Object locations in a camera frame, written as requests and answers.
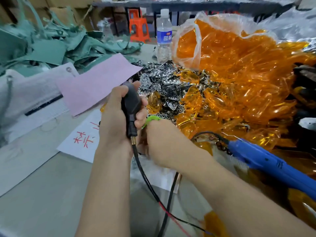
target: blue tool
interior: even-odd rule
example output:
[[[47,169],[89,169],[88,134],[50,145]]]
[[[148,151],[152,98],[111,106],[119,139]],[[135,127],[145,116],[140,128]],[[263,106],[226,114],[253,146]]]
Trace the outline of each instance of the blue tool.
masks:
[[[283,159],[243,139],[225,142],[233,156],[250,168],[263,171],[316,201],[316,181],[291,167]]]

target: bottle label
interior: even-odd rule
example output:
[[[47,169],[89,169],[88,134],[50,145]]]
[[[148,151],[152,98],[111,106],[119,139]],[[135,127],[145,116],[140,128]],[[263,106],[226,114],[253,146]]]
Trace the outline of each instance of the bottle label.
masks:
[[[168,44],[172,41],[172,31],[157,31],[157,43]]]

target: table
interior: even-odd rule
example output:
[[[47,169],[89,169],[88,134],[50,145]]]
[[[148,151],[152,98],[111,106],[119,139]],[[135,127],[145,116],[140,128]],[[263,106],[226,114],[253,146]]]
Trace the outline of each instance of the table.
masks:
[[[278,15],[289,10],[293,7],[293,1],[283,2],[283,5],[277,2],[271,2],[267,0],[257,0],[257,1],[248,1],[248,2],[231,2],[231,1],[219,1],[219,0],[210,0],[206,2],[183,2],[183,1],[150,1],[150,0],[138,0],[138,1],[117,1],[117,2],[94,2],[92,4],[96,7],[125,7],[125,14],[127,18],[127,23],[129,27],[129,17],[127,9],[139,9],[140,7],[150,7],[154,13],[154,22],[155,22],[155,36],[156,36],[156,15],[160,13],[161,9],[167,8],[170,12],[177,12],[177,25],[179,24],[179,12],[184,11],[209,11],[211,12],[239,12],[252,14],[253,17],[258,19],[258,16],[262,16],[260,20],[269,17],[270,15],[276,13]],[[116,26],[114,11],[113,22]]]
[[[132,56],[153,61],[154,47],[144,44],[142,52]],[[6,173],[7,178],[2,175],[2,181],[14,178],[12,172],[26,174],[32,160],[42,157],[41,167],[0,197],[0,237],[69,237],[75,234],[92,164],[64,153],[55,155],[53,151],[88,114],[89,111],[78,118],[71,118],[70,113],[64,113],[0,152],[8,154],[7,160],[15,161]],[[19,147],[21,151],[9,155],[13,147]],[[131,180],[131,233],[132,236],[155,236],[164,212],[145,184],[139,188],[140,184],[138,180]],[[154,189],[161,201],[167,204],[169,191],[158,187]],[[183,220],[198,224],[194,218],[202,220],[210,210],[195,187],[182,179],[178,195],[173,196],[171,212]],[[186,224],[182,226],[192,236],[202,236],[201,231]],[[168,236],[184,234],[175,223],[169,222],[165,237]]]

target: water bottle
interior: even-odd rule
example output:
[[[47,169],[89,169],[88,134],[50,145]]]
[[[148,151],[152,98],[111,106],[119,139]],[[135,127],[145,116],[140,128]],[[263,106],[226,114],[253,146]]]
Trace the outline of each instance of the water bottle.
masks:
[[[157,59],[159,63],[164,63],[171,59],[172,23],[169,9],[161,9],[160,14],[157,19]]]

